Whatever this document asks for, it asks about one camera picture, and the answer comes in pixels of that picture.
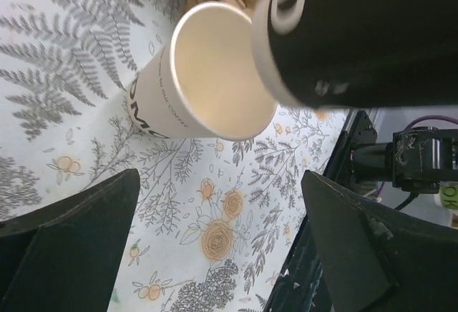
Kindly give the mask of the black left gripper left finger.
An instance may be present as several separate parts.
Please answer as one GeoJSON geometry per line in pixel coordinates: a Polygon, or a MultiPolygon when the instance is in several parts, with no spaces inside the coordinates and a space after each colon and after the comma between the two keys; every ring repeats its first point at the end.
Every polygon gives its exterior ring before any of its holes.
{"type": "Polygon", "coordinates": [[[1,310],[106,311],[139,191],[128,169],[1,222],[1,310]]]}

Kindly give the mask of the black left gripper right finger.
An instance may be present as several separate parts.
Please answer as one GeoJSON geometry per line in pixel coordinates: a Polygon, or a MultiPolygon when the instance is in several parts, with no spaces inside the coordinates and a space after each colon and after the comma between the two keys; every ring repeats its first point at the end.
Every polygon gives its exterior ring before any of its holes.
{"type": "Polygon", "coordinates": [[[456,311],[457,231],[310,170],[303,197],[335,311],[456,311]]]}

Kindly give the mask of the black paper coffee cup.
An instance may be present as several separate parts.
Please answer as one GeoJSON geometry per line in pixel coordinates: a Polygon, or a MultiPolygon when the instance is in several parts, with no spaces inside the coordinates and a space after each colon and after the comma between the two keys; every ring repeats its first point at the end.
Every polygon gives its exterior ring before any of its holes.
{"type": "Polygon", "coordinates": [[[259,0],[251,41],[288,107],[457,103],[457,0],[259,0]]]}

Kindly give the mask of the white paper coffee cup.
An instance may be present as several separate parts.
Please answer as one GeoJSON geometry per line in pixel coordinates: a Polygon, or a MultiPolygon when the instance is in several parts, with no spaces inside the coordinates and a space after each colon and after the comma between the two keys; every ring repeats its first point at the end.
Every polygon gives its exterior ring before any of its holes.
{"type": "Polygon", "coordinates": [[[250,47],[251,20],[230,4],[194,6],[131,83],[127,110],[153,137],[243,141],[271,123],[277,103],[250,47]]]}

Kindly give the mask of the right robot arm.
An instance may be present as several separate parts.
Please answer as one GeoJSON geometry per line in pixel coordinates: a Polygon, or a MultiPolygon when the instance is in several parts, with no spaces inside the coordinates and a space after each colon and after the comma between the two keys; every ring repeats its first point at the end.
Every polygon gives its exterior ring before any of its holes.
{"type": "Polygon", "coordinates": [[[349,185],[390,182],[393,187],[415,194],[435,194],[446,182],[457,182],[457,129],[421,126],[423,121],[457,119],[427,115],[395,132],[389,142],[378,142],[377,131],[368,114],[356,113],[348,130],[349,185]]]}

